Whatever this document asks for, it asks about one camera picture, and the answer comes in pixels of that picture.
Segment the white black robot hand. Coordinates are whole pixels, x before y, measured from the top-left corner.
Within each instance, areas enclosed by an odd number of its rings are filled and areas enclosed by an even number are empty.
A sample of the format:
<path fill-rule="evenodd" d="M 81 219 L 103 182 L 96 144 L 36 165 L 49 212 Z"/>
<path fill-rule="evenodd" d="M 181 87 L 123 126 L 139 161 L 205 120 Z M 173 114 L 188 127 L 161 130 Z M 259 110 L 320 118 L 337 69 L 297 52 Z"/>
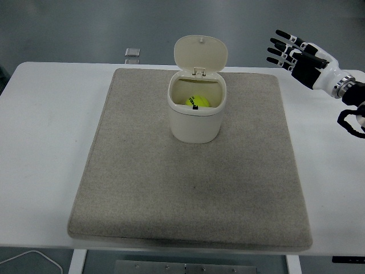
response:
<path fill-rule="evenodd" d="M 266 60 L 288 71 L 298 82 L 312 90 L 323 90 L 335 96 L 335 89 L 348 73 L 338 61 L 318 45 L 306 42 L 282 30 L 275 33 L 283 40 L 271 38 L 273 47 L 267 50 L 273 57 Z"/>

